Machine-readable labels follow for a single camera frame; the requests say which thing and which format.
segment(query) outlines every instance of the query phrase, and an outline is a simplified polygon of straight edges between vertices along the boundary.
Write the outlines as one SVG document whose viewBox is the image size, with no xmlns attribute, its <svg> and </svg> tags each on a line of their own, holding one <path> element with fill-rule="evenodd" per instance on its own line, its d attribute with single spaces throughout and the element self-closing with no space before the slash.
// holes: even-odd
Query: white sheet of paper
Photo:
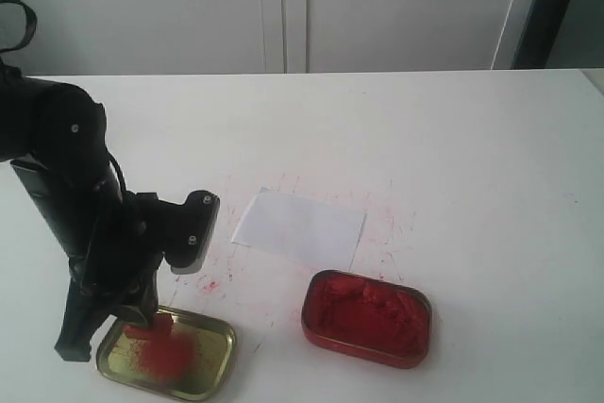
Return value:
<svg viewBox="0 0 604 403">
<path fill-rule="evenodd" d="M 232 242 L 321 269 L 350 269 L 365 212 L 290 193 L 260 190 Z"/>
</svg>

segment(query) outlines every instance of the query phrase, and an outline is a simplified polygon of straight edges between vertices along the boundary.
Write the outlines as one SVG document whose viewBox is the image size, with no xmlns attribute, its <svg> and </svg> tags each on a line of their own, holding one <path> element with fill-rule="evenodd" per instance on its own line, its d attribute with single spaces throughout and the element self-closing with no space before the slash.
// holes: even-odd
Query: red tin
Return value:
<svg viewBox="0 0 604 403">
<path fill-rule="evenodd" d="M 302 328 L 313 344 L 397 368 L 428 353 L 431 307 L 417 290 L 339 271 L 310 282 Z"/>
</svg>

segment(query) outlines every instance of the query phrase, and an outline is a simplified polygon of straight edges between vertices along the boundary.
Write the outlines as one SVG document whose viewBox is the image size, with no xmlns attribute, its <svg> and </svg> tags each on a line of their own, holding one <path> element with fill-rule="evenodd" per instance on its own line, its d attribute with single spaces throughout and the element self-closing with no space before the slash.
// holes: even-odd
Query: white tabletop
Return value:
<svg viewBox="0 0 604 403">
<path fill-rule="evenodd" d="M 161 303 L 239 333 L 214 401 L 602 401 L 604 98 L 580 72 L 63 80 L 105 104 L 130 189 L 222 198 L 202 271 L 159 274 Z M 307 342 L 317 270 L 229 242 L 261 186 L 367 211 L 351 270 L 428 296 L 420 367 Z M 0 200 L 0 400 L 163 401 L 61 361 L 67 261 L 7 164 Z"/>
</svg>

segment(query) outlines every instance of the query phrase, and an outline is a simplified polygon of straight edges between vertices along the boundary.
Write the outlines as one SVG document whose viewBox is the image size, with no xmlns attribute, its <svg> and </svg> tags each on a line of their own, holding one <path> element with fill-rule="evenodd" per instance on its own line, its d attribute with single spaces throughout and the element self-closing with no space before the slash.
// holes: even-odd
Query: robotic arm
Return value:
<svg viewBox="0 0 604 403">
<path fill-rule="evenodd" d="M 25 11 L 25 47 L 36 14 Z M 66 361 L 89 361 L 90 340 L 111 315 L 150 327 L 158 309 L 156 272 L 196 271 L 210 242 L 220 201 L 189 194 L 184 205 L 155 193 L 132 193 L 105 145 L 107 117 L 74 85 L 23 77 L 0 59 L 0 162 L 11 166 L 67 254 L 71 275 L 55 349 Z"/>
</svg>

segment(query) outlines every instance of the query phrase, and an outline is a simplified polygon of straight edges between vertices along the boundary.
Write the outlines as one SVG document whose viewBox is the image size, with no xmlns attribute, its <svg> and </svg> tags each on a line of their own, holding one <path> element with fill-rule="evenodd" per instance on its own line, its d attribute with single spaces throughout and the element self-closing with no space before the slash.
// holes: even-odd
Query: gold tin lid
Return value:
<svg viewBox="0 0 604 403">
<path fill-rule="evenodd" d="M 109 379 L 156 394 L 185 401 L 202 401 L 222 386 L 233 361 L 237 344 L 235 330 L 216 318 L 159 307 L 158 313 L 174 320 L 173 333 L 186 334 L 196 340 L 191 366 L 175 379 L 157 379 L 144 371 L 140 351 L 146 340 L 125 336 L 125 323 L 117 320 L 96 351 L 96 368 Z"/>
</svg>

